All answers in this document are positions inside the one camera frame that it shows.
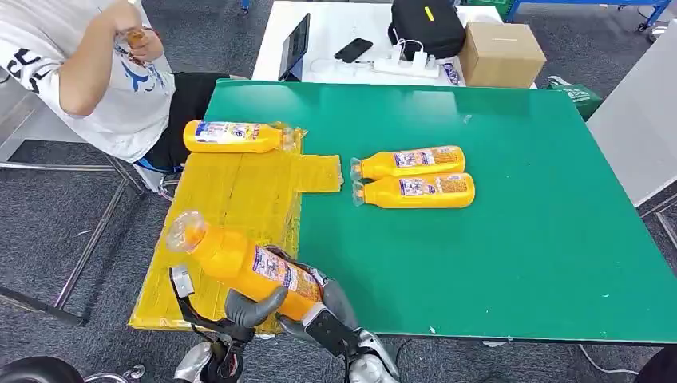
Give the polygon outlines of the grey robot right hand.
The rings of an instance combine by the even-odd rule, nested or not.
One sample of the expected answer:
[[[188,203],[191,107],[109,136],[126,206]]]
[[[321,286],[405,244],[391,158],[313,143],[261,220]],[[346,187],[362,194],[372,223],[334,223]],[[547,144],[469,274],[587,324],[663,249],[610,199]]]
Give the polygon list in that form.
[[[293,259],[281,247],[277,247],[276,245],[266,245],[263,248],[291,263],[294,263],[296,266],[312,275],[322,289],[323,304],[327,307],[327,309],[351,330],[358,328],[358,320],[356,318],[354,308],[347,298],[343,288],[336,280],[327,277],[322,271],[313,266]],[[310,342],[313,345],[319,345],[314,338],[307,334],[301,322],[294,321],[280,313],[276,313],[275,317],[285,332],[299,339]]]

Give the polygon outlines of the person's right hand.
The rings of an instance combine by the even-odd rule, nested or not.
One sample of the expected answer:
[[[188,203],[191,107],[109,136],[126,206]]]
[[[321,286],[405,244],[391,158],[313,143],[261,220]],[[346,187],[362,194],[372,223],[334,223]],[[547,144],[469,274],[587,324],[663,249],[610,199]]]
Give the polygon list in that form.
[[[164,55],[160,38],[152,28],[143,25],[141,8],[135,2],[114,1],[105,12],[137,60],[151,62]]]

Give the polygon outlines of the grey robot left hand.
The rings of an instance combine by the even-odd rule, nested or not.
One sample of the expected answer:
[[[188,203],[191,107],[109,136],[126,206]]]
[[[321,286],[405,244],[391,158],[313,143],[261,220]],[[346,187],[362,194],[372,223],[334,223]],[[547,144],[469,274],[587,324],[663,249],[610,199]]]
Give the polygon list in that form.
[[[229,290],[224,307],[226,318],[238,326],[254,328],[281,307],[287,294],[286,287],[278,286],[269,296],[255,302],[236,290]]]

